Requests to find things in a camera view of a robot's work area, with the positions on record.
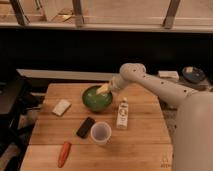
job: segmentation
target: wooden table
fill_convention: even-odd
[[[21,170],[171,171],[173,148],[157,97],[132,84],[113,94],[113,103],[105,111],[93,114],[81,100],[83,91],[92,85],[49,85]],[[129,103],[128,129],[118,130],[117,109],[123,97]],[[51,113],[60,99],[72,103],[63,117]],[[112,137],[106,146],[97,146],[90,135],[86,139],[76,136],[88,116],[111,125]],[[59,169],[58,155],[67,140],[72,143],[71,151],[64,167]]]

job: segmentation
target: plastic cup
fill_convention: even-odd
[[[97,145],[105,145],[111,135],[112,129],[106,122],[96,122],[91,128],[91,138]]]

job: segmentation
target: black wall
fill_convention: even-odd
[[[0,29],[1,59],[31,69],[118,72],[141,62],[149,73],[188,65],[213,73],[213,34]]]

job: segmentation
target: bowl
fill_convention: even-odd
[[[106,109],[112,103],[112,93],[96,94],[101,86],[96,85],[86,89],[82,95],[84,105],[92,112],[98,113]]]

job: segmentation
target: orange carrot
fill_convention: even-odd
[[[71,143],[68,141],[65,141],[61,148],[60,155],[58,158],[58,167],[59,168],[63,167],[64,163],[66,162],[67,157],[69,155],[70,147],[71,147]]]

